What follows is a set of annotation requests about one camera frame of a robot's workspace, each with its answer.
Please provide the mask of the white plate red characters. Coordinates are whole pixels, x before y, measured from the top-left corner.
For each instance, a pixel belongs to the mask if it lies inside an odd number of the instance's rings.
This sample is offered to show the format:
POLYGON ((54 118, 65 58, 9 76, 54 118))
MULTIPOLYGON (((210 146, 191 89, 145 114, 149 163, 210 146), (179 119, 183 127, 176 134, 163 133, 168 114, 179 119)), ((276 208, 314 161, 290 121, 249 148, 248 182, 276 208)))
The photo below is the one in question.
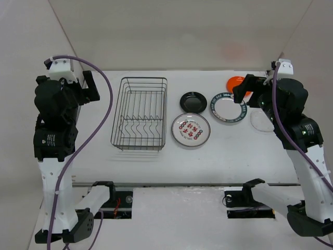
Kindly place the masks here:
POLYGON ((211 127, 206 118, 195 113, 184 113, 175 118, 171 125, 174 139, 185 147, 201 147, 210 135, 211 127))

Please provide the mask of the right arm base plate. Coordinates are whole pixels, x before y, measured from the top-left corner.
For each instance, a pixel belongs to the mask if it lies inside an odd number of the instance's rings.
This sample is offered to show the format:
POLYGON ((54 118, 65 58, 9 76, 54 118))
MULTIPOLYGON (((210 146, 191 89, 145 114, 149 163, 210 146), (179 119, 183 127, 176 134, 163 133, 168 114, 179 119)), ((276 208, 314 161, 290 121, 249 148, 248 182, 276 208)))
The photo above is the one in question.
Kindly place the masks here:
POLYGON ((222 204, 228 219, 275 219, 273 209, 249 198, 242 187, 226 187, 222 204))

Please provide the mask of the black plate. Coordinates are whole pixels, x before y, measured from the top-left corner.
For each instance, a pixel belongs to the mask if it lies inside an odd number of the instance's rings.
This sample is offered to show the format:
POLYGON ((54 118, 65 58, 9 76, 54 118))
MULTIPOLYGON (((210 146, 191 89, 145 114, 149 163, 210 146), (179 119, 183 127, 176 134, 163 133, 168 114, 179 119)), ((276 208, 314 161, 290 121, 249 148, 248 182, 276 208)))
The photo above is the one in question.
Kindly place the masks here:
POLYGON ((207 107, 207 99, 198 92, 187 92, 180 99, 180 107, 187 113, 202 113, 207 107))

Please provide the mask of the green rimmed white plate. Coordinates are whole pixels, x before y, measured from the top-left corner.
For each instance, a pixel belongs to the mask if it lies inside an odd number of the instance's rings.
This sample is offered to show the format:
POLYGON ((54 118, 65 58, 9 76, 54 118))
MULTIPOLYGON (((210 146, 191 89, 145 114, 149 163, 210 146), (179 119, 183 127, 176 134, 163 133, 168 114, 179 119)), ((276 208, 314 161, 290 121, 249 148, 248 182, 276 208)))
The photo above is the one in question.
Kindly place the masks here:
POLYGON ((247 105, 244 100, 234 102, 234 95, 229 92, 219 93, 212 97, 210 110, 215 118, 226 123, 238 123, 247 115, 247 105))

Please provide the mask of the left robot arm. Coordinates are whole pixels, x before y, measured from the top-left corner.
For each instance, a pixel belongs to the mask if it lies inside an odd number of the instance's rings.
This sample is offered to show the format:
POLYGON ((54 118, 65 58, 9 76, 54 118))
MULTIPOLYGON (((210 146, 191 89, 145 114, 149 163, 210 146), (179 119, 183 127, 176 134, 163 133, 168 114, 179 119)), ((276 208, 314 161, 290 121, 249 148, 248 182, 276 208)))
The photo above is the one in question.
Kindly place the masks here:
POLYGON ((75 77, 37 77, 34 103, 39 111, 33 138, 34 156, 42 175, 45 217, 35 234, 37 244, 62 240, 77 243, 90 237, 94 216, 102 205, 116 202, 111 181, 96 181, 76 204, 73 199, 71 157, 76 155, 76 122, 79 107, 100 100, 92 73, 83 72, 87 88, 75 77))

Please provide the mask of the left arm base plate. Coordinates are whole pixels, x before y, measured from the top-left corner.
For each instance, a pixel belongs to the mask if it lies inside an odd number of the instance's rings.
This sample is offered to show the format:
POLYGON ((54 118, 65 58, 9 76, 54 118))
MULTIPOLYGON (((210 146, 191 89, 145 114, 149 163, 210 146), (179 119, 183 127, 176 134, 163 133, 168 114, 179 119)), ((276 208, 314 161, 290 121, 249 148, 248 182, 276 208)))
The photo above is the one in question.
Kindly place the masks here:
POLYGON ((131 219, 133 205, 133 190, 118 189, 115 198, 105 202, 101 210, 104 219, 131 219))

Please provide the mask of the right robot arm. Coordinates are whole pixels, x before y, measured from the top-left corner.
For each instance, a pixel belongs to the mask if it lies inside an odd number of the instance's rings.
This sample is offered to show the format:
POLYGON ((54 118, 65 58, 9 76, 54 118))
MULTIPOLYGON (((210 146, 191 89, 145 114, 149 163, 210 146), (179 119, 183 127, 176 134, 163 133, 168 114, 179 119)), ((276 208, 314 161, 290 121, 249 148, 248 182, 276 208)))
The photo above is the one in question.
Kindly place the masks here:
POLYGON ((303 200, 280 194, 261 179, 242 185, 243 206, 266 205, 282 214, 294 232, 302 237, 332 234, 332 183, 324 162, 323 137, 318 124, 302 112, 308 92, 295 79, 245 76, 233 88, 234 102, 252 92, 249 107, 260 108, 274 126, 274 133, 293 163, 303 200))

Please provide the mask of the orange plate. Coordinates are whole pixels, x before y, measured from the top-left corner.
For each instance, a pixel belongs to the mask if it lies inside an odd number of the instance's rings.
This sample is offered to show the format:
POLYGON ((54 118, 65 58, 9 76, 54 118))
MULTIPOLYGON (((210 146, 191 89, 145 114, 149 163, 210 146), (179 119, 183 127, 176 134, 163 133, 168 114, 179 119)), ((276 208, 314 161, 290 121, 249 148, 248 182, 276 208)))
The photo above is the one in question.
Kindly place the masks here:
POLYGON ((245 78, 242 76, 231 77, 226 83, 226 89, 229 93, 233 94, 233 88, 239 86, 245 78))

